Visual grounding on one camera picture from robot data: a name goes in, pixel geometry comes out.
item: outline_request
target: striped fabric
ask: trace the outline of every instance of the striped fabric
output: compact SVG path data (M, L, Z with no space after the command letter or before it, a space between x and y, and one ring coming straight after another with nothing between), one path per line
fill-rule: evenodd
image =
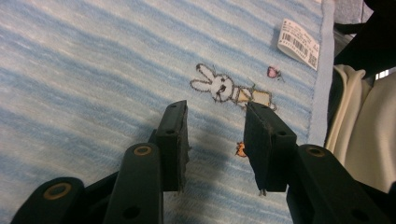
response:
M117 171L125 149L146 142L180 100L191 161L184 193L164 195L165 223L291 222L285 194L259 197L248 159L235 156L243 108L191 82L208 82L201 63L234 91L270 93L298 144L322 145L333 8L332 0L1 1L0 222L52 178L88 186ZM276 48L284 18L320 43L318 71ZM283 80L268 77L269 66Z

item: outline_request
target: white fabric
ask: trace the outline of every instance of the white fabric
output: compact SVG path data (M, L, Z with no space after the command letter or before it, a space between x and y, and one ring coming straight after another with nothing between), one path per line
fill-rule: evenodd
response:
M364 80L361 80L365 75L363 70L355 71L345 65L336 65L334 69L343 79L344 92L334 117L326 148L344 165L353 124L370 87Z
M371 88L363 70L337 65L344 92L326 148L360 182L389 191L396 180L396 75Z
M346 169L362 183L389 192L396 180L396 73L367 96L346 153Z

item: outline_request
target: cartoon character print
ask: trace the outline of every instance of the cartoon character print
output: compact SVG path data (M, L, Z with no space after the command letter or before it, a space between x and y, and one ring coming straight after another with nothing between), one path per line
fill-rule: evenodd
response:
M283 79L282 74L280 73L280 70L277 69L274 66L269 66L267 69L267 76L270 78L276 78L277 80L282 79L283 82L285 82L285 79Z
M271 102L271 92L258 91L254 85L251 88L234 85L228 75L216 74L214 70L203 63L198 63L196 70L203 75L203 79L192 80L191 87L196 91L210 92L215 102L232 101L236 105L246 108L247 102L253 101L276 110L276 105Z
M236 143L236 152L235 152L235 156L238 155L242 158L245 158L247 156L247 154L245 154L245 144L244 142L238 142Z

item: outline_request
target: white label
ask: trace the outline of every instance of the white label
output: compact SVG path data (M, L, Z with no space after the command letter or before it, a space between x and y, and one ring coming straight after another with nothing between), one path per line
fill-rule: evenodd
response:
M277 47L291 58L318 70L319 44L294 21L283 20Z

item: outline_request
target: rabbit illustration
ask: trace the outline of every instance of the rabbit illustration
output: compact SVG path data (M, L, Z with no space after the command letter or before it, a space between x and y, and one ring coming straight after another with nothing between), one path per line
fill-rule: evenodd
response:
M236 86L233 80L225 74L216 72L202 63L196 65L196 70L204 76L204 79L194 79L190 85L196 91L210 92L215 102L232 101L236 105L246 108L249 101L267 105L276 110L276 105L271 102L271 92L255 90L252 88Z

